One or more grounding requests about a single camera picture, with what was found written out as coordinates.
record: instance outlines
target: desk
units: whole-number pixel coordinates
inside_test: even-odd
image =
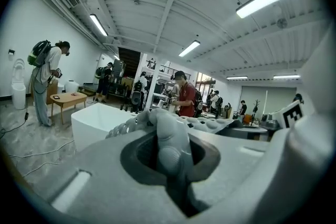
[[[73,93],[67,92],[67,93],[60,93],[60,94],[53,94],[50,96],[50,99],[52,100],[51,105],[51,117],[54,112],[54,103],[59,105],[61,107],[61,120],[62,124],[63,122],[63,109],[66,109],[70,106],[75,106],[79,103],[84,103],[84,107],[86,107],[85,102],[87,95],[81,92],[76,92],[75,95],[72,95]]]

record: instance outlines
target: railing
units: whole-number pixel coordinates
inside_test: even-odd
[[[146,61],[145,67],[150,68],[150,69],[155,69],[156,63],[152,62],[152,61]],[[176,69],[173,69],[173,68],[170,68],[170,67],[166,67],[166,66],[160,65],[160,70],[159,71],[173,76],[179,70],[176,70]],[[185,73],[185,76],[187,77],[187,80],[190,80],[190,77],[191,77],[190,74]]]

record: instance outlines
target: white container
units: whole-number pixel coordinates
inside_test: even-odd
[[[73,113],[71,125],[76,150],[81,151],[95,142],[104,140],[114,127],[135,116],[135,113],[100,103]]]
[[[79,84],[73,80],[69,80],[65,83],[65,92],[78,92]]]
[[[58,84],[57,84],[57,93],[62,93],[63,90],[64,90],[64,85],[58,83]]]
[[[26,87],[25,87],[25,62],[17,59],[13,65],[12,75],[12,101],[16,109],[21,110],[26,106]]]

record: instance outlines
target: white cable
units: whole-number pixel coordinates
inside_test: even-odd
[[[50,162],[46,162],[46,163],[41,164],[41,165],[38,166],[36,169],[31,170],[30,172],[28,172],[27,174],[23,175],[22,177],[25,177],[25,176],[29,175],[30,173],[32,173],[32,172],[34,172],[34,171],[40,169],[42,166],[44,166],[44,165],[47,164],[47,163],[50,163]]]
[[[48,153],[51,153],[51,152],[59,151],[62,147],[64,147],[67,144],[72,143],[73,141],[74,140],[72,140],[72,141],[70,141],[68,143],[65,143],[64,145],[60,146],[57,150],[54,150],[54,151],[48,151],[48,152],[43,152],[43,153],[30,154],[30,155],[27,155],[27,156],[17,156],[17,155],[11,155],[11,154],[9,154],[9,156],[10,157],[17,157],[17,158],[26,158],[26,157],[37,156],[37,155],[44,155],[44,154],[48,154]]]

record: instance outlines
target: white bathtub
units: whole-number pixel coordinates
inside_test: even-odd
[[[105,139],[110,130],[135,116],[135,113],[99,103],[73,113],[71,124],[76,150]]]

